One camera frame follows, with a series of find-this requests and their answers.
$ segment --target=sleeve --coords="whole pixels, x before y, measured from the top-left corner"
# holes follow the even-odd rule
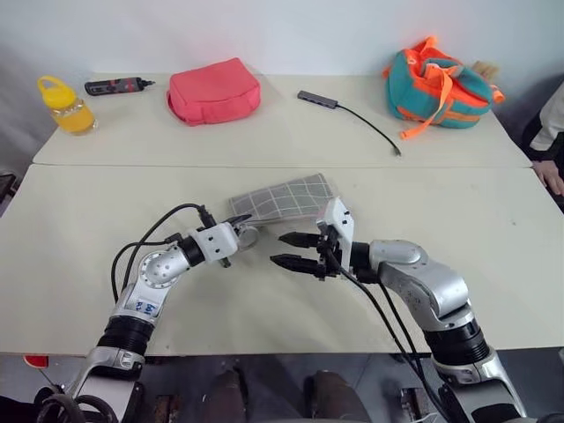
[[[554,160],[564,144],[564,84],[542,108],[538,119],[539,131],[524,152],[531,160]]]

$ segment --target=pink bag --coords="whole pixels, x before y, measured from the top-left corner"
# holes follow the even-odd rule
[[[261,102],[261,86],[241,60],[211,64],[170,77],[168,106],[189,126],[250,115]]]

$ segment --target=person's hand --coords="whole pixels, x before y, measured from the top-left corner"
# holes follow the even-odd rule
[[[564,181],[560,178],[554,161],[533,161],[532,168],[545,187],[548,186],[557,196],[564,196]]]

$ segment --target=yellow bottle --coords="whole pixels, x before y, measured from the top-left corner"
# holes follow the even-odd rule
[[[45,76],[37,80],[43,102],[51,111],[51,117],[65,131],[82,135],[96,126],[94,115],[72,88],[61,79]]]

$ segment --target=yellow lid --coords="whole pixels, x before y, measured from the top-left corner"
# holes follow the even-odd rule
[[[45,81],[52,86],[46,87]],[[67,108],[77,99],[74,90],[55,77],[44,76],[37,80],[37,87],[43,97],[43,102],[48,108]]]

